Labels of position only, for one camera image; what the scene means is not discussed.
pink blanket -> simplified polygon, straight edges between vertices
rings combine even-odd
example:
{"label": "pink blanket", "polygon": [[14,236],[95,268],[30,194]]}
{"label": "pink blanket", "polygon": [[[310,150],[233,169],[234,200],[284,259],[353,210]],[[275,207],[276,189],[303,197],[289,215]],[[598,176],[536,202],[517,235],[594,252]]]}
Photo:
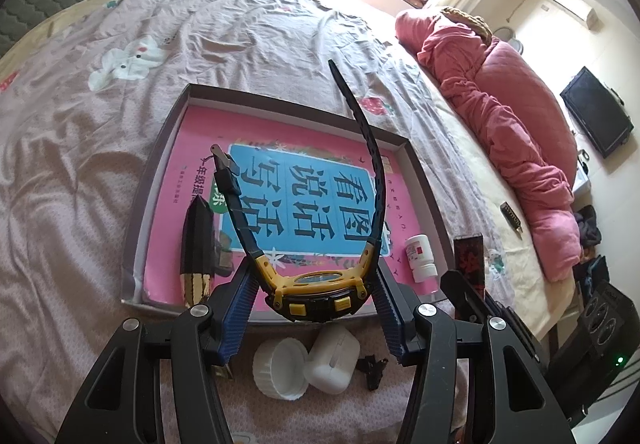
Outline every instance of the pink blanket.
{"label": "pink blanket", "polygon": [[[580,239],[566,176],[542,156],[509,106],[478,88],[476,74],[492,46],[441,14],[405,11],[396,18],[399,41],[440,82],[440,90],[474,132],[491,162],[514,189],[549,281],[567,278],[580,259]],[[513,92],[521,91],[518,87]]]}

speaker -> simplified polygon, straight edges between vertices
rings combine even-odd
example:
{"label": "speaker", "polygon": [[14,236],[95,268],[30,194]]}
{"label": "speaker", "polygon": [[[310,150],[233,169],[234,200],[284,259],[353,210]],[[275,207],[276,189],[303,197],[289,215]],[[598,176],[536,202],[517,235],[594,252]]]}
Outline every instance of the speaker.
{"label": "speaker", "polygon": [[634,303],[610,283],[601,283],[545,376],[572,427],[584,419],[639,344]]}

pink book cover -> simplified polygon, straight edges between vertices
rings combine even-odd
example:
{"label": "pink book cover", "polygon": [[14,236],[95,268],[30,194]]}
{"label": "pink book cover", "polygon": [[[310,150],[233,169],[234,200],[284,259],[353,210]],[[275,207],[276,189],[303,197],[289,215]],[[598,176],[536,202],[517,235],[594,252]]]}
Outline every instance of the pink book cover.
{"label": "pink book cover", "polygon": [[[216,238],[244,256],[213,178],[212,144],[240,167],[241,202],[258,246],[283,275],[354,265],[370,232],[375,189],[366,144],[241,113],[190,105],[178,129],[159,191],[144,271],[148,302],[184,304],[180,246],[191,200],[201,195],[215,213]],[[437,290],[434,279],[415,283],[404,251],[420,234],[409,191],[390,151],[381,150],[386,178],[381,256],[400,283],[419,295]],[[215,276],[215,284],[231,277]],[[266,311],[258,291],[254,310]]]}

white pill bottle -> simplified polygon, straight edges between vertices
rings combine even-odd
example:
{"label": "white pill bottle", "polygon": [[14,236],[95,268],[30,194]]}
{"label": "white pill bottle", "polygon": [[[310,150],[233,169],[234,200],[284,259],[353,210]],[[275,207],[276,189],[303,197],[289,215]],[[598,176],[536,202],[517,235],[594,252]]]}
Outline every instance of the white pill bottle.
{"label": "white pill bottle", "polygon": [[433,263],[433,252],[426,234],[416,234],[404,243],[406,257],[409,260],[415,283],[421,283],[431,276],[437,276],[438,270]]}

small black object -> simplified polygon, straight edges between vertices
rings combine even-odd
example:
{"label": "small black object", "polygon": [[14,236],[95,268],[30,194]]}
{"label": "small black object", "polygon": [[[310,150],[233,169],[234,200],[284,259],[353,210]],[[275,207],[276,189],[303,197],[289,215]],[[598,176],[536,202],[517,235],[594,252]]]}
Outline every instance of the small black object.
{"label": "small black object", "polygon": [[578,164],[582,166],[582,171],[584,171],[585,175],[589,174],[589,166],[587,166],[587,162],[589,162],[590,159],[591,157],[589,156],[587,151],[585,151],[584,149],[578,151]]}
{"label": "small black object", "polygon": [[503,202],[500,206],[500,211],[502,215],[507,219],[511,227],[513,227],[514,231],[522,232],[522,223],[520,222],[520,218],[511,208],[511,206],[507,202]]}
{"label": "small black object", "polygon": [[356,362],[356,370],[367,376],[367,389],[370,392],[377,390],[382,380],[382,372],[386,368],[388,359],[376,361],[375,355],[364,356]]}

